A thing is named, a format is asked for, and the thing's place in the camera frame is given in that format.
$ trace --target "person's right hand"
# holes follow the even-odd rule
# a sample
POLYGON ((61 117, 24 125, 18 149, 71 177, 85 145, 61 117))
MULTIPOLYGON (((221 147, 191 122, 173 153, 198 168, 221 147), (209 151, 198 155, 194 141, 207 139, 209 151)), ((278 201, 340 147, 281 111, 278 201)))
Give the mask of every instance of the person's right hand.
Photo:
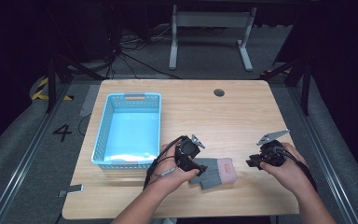
MULTIPOLYGON (((307 165, 304 158, 298 151, 288 143, 282 143, 283 148, 290 152, 296 159, 307 165)), ((295 195, 301 191, 313 189, 312 184, 305 176, 304 172, 291 159, 286 159, 283 165, 276 167, 265 162, 260 163, 260 167, 273 175, 286 189, 292 191, 295 195)))

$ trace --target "forearm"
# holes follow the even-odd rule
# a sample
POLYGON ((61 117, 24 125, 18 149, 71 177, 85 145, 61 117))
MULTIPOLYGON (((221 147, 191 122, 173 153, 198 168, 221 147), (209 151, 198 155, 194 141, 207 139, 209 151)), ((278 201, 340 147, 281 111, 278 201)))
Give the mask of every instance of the forearm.
POLYGON ((295 195, 298 200, 298 207, 302 223, 336 223, 315 190, 311 189, 299 192, 295 195))
POLYGON ((149 223, 159 204, 166 196, 167 194, 158 192, 154 188, 146 188, 112 221, 112 224, 149 223))

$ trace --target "cloth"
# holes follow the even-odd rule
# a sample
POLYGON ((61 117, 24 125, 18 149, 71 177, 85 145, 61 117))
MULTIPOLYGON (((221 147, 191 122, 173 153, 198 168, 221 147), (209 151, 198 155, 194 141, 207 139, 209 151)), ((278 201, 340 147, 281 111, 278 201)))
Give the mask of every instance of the cloth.
POLYGON ((201 176, 196 176, 190 180, 190 184, 200 184, 202 189, 211 189, 237 180, 231 158, 195 158, 193 162, 208 166, 208 169, 201 176))

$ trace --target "table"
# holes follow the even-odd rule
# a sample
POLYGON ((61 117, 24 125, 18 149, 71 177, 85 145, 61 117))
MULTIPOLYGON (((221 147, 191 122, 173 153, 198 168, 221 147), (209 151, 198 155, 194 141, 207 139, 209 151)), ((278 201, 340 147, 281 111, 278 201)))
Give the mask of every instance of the table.
MULTIPOLYGON (((145 171, 102 170, 90 160, 106 95, 156 91, 162 97, 161 144, 195 134, 206 146, 198 158, 233 159, 238 179, 214 189, 184 183, 162 202, 155 217, 268 216, 298 214, 294 195, 264 171, 248 167, 264 133, 286 128, 266 81, 106 80, 102 82, 62 215, 67 219, 116 217, 141 191, 145 171), (218 97, 215 90, 223 90, 218 97)), ((290 134, 280 138, 292 143, 290 134)))

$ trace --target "metal bar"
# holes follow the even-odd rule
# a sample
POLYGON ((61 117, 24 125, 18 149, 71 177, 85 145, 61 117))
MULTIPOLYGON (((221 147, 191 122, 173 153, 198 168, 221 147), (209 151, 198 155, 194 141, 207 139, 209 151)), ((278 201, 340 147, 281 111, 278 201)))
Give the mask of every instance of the metal bar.
POLYGON ((22 181, 27 175, 28 170, 30 169, 34 161, 34 157, 36 156, 37 151, 41 146, 41 142, 46 133, 46 130, 52 119, 54 118, 54 115, 59 108, 59 105, 62 102, 63 97, 66 95, 68 89, 69 84, 62 84, 58 92, 58 102, 55 104, 55 106, 51 108, 51 111, 49 113, 46 113, 43 117, 42 122, 34 135, 33 140, 25 151, 19 165, 17 166, 17 169, 11 176, 7 187, 0 198, 0 223, 2 223, 8 208, 10 207, 11 203, 14 200, 14 197, 19 191, 22 181))
POLYGON ((346 223, 358 223, 358 217, 356 216, 356 213, 353 210, 351 202, 347 197, 345 189, 342 186, 342 183, 339 180, 333 165, 331 164, 327 154, 325 153, 324 146, 322 145, 322 142, 318 134, 316 133, 310 118, 305 116, 303 113, 298 93, 294 88, 287 88, 287 89, 289 91, 289 94, 293 102, 295 102, 296 111, 301 117, 310 135, 316 158, 318 162, 321 164, 322 170, 324 172, 324 176, 326 177, 327 183, 329 184, 330 189, 334 197, 336 198, 342 216, 344 217, 346 223))

